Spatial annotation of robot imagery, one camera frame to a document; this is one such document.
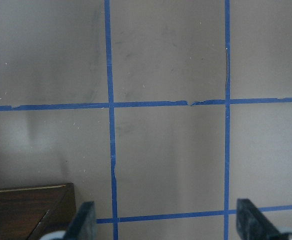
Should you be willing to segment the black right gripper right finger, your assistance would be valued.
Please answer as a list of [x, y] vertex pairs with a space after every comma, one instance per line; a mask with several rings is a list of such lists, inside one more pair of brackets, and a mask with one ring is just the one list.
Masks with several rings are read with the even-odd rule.
[[279, 240], [281, 233], [247, 198], [236, 202], [236, 231], [241, 240]]

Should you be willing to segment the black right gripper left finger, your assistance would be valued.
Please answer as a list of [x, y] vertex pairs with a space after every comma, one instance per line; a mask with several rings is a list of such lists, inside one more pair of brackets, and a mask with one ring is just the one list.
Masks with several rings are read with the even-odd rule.
[[93, 201], [84, 202], [64, 235], [65, 240], [95, 240], [96, 211]]

